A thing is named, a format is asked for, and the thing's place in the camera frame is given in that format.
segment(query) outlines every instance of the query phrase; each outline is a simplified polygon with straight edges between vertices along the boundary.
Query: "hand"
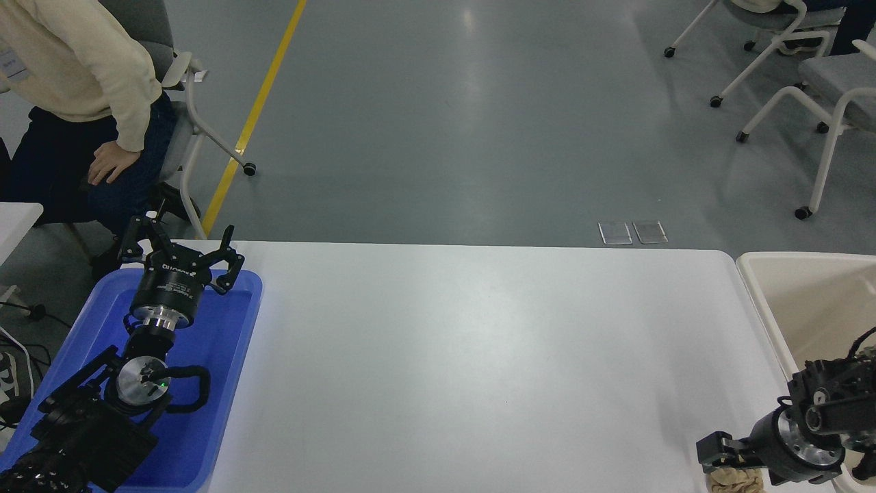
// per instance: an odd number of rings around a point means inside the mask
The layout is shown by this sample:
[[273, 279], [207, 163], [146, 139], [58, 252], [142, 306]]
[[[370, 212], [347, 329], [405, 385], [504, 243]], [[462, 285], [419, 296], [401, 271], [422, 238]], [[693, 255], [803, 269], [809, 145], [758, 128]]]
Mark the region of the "hand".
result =
[[115, 141], [107, 142], [95, 151], [95, 160], [88, 167], [88, 183], [97, 185], [104, 177], [106, 177], [107, 183], [113, 183], [125, 169], [130, 168], [138, 159], [140, 159], [140, 152], [125, 151]]

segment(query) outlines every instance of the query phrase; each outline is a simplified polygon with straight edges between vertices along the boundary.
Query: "blue tray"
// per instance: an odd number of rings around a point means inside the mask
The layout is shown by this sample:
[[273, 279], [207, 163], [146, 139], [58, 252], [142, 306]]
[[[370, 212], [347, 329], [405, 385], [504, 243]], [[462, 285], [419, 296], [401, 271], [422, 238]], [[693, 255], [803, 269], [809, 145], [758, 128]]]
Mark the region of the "blue tray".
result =
[[[37, 440], [30, 432], [43, 417], [37, 411], [43, 399], [108, 346], [118, 347], [119, 353], [124, 349], [128, 335], [122, 318], [128, 313], [142, 275], [142, 269], [127, 268], [97, 283], [0, 456], [0, 470], [10, 468], [36, 445]], [[211, 288], [204, 290], [194, 324], [176, 332], [167, 364], [207, 367], [211, 376], [210, 398], [194, 413], [162, 416], [152, 427], [152, 433], [159, 438], [158, 445], [117, 491], [195, 493], [207, 481], [219, 454], [261, 297], [262, 281], [248, 270], [241, 271], [234, 289], [224, 297]], [[197, 379], [176, 380], [170, 392], [176, 404], [193, 402], [198, 394]]]

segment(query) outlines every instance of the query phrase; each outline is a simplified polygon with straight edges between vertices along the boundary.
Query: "crumpled cloth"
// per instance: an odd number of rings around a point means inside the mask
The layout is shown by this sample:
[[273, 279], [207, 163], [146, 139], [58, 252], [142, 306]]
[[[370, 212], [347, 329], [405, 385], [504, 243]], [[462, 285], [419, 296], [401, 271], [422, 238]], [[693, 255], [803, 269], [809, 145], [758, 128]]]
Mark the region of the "crumpled cloth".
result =
[[709, 474], [711, 493], [764, 493], [760, 469], [715, 469]]

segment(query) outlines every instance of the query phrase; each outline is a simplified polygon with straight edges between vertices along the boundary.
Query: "person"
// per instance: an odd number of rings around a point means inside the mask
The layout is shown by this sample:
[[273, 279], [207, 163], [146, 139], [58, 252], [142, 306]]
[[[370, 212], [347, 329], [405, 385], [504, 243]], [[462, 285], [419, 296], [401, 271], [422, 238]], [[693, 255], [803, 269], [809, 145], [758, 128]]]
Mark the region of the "person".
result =
[[[0, 201], [42, 204], [37, 224], [97, 220], [117, 250], [147, 210], [176, 122], [149, 54], [97, 0], [4, 1], [0, 82], [34, 105], [0, 163]], [[95, 278], [115, 257], [93, 261]]]
[[[757, 13], [797, 12], [797, 9], [784, 3], [783, 0], [732, 0], [732, 2], [747, 11]], [[806, 4], [807, 11], [827, 11], [845, 7], [845, 14], [839, 23], [833, 47], [830, 49], [831, 55], [857, 53], [858, 49], [851, 42], [855, 39], [866, 40], [873, 29], [873, 23], [876, 22], [876, 0], [803, 0], [803, 3]], [[786, 50], [783, 50], [783, 53], [790, 54], [788, 49], [795, 51], [797, 48], [813, 48], [807, 46], [806, 41], [805, 39], [786, 41]]]

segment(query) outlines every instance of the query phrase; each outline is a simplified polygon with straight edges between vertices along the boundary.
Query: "name badge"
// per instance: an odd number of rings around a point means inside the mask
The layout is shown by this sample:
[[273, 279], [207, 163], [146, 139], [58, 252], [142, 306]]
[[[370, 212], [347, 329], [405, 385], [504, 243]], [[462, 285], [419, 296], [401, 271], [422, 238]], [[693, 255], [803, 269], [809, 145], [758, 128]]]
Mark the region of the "name badge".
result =
[[0, 49], [0, 71], [10, 82], [21, 82], [27, 78], [27, 67], [11, 48]]

